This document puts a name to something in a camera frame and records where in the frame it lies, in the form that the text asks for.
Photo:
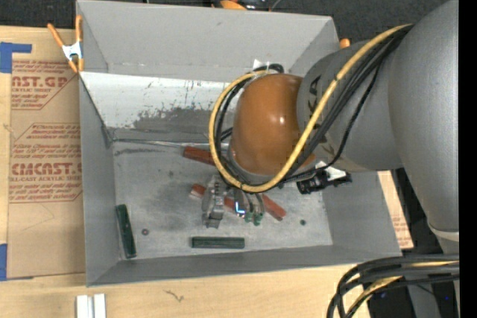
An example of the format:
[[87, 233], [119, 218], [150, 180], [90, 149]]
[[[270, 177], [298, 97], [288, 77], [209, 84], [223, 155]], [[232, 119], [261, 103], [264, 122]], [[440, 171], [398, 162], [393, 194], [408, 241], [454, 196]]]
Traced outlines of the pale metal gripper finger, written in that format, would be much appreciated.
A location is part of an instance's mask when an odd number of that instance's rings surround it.
[[207, 183], [202, 203], [223, 203], [224, 183], [220, 176], [212, 176]]
[[218, 229], [225, 213], [223, 203], [202, 206], [202, 224], [205, 228]]

